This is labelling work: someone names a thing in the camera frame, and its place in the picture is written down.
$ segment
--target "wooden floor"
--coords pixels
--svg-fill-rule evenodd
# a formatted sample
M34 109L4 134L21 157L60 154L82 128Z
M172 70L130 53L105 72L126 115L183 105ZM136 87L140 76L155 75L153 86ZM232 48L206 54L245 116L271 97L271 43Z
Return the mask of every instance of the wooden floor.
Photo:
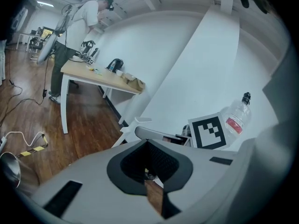
M13 87L9 82L9 64L11 80L15 85L22 87L23 92L11 100L8 110L24 98L42 101L46 65L38 66L30 60L29 55L24 46L19 46L18 50L6 50L6 80L0 86L0 119L4 115L8 99L20 92L20 89ZM50 59L46 76L48 91L53 64L54 60ZM98 87L78 83L79 89L73 84L70 84L69 89L68 134L63 134L60 106L51 102L49 95L40 106L32 101L21 103L3 123L0 137L10 131L22 131L27 142L31 142L37 132L45 133L49 146L21 159L37 172L41 182L47 181L85 155L110 148L121 135L118 119L101 97ZM7 138L4 152L19 154L30 149L21 134L11 134ZM43 140L39 139L34 146L42 144ZM147 182L146 186L149 201L160 213L162 189L153 182Z

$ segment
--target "gray panel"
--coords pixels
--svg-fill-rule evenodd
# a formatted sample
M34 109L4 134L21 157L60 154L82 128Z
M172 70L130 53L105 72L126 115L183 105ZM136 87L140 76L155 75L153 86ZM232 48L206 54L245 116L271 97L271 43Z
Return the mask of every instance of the gray panel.
M62 215L72 223L156 223L162 217L153 209L146 196L127 195L111 183L107 164L116 154L139 141L120 145L88 155L42 185L32 199L44 206L69 180L82 187Z
M222 178L214 185L201 199L194 205L177 214L173 218L167 219L166 224L188 223L199 224L207 222L213 214L225 204L230 193L238 190L246 174L249 161L254 149L251 141L247 145L241 146L234 161L229 166ZM226 151L210 150L211 152L226 153ZM219 224L225 222L225 212L219 219Z
M294 45L290 45L272 80L263 88L279 122L299 114L299 67Z
M227 223L246 222L275 193L294 160L298 128L298 121L288 121L263 131L256 138L250 169L230 207Z

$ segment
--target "man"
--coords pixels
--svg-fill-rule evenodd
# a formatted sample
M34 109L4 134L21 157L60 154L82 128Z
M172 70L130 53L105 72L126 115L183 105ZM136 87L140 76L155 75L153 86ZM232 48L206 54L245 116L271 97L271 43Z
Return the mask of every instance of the man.
M63 65L79 51L86 35L94 29L102 19L98 12L109 9L113 0L92 0L86 2L75 13L73 23L58 38L56 43L55 64L51 77L50 100L60 104L60 92L63 73L60 72Z

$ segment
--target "ceiling light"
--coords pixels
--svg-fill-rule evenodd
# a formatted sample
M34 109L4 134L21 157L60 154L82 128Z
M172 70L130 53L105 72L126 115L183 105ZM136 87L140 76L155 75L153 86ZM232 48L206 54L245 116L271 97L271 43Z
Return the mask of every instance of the ceiling light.
M37 3L39 3L39 4L43 4L43 5L47 5L47 6L50 6L50 7L54 7L52 4L45 3L45 2L37 1Z

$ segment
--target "cable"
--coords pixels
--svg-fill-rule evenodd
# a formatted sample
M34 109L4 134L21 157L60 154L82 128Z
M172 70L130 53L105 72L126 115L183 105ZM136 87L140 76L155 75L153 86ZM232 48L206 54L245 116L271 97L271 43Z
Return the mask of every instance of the cable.
M30 144L28 144L27 141L25 140L24 134L23 134L22 132L19 132L19 131L11 131L11 132L8 132L8 133L5 135L5 139L6 139L6 137L7 137L9 134L11 134L11 133L21 133L22 136L23 136L23 139L24 139L25 143L26 143L27 146L29 146L29 147L32 146L34 140L36 139L36 137L38 136L39 133L43 134L43 132L41 132L41 131L38 132L38 133L35 135L35 137L33 138L32 142L31 142Z
M62 9L61 9L61 14L63 14L63 10L66 6L69 6L69 5L73 5L73 4L81 4L81 3L86 3L86 2L89 2L89 1L92 1L92 0L87 0L85 2L74 2L74 3L69 3L69 4L66 4Z
M45 83L44 83L44 90L43 90L43 99L41 101L41 103L38 103L35 99L32 99L32 98L26 98L26 99L22 99L14 108L12 108L10 111L8 111L8 106L9 106L9 102L12 100L13 97L16 97L16 96L19 96L22 94L23 92L23 89L17 85L14 84L14 82L12 82L11 80L11 74L10 74L10 54L8 56L8 72L9 72L9 82L12 86L16 87L16 88L19 88L21 89L21 92L16 94L16 95L13 95L11 96L8 101L7 101L7 104L6 104L6 108L5 108L5 112L4 112L4 117L0 120L0 134L1 134L1 130L2 130L2 125L3 125L3 122L5 120L5 118L14 110L16 109L16 107L18 107L19 104L21 104L22 102L26 101L26 100L31 100L31 101L34 101L36 104L38 105L41 105L43 103L43 100L44 98L46 97L47 95L47 91L45 92L45 86L46 86L46 80L45 80Z
M80 62L80 61L74 61L74 60L71 60L71 59L69 59L69 60L72 61L72 62L86 63L86 61L82 61L82 62Z

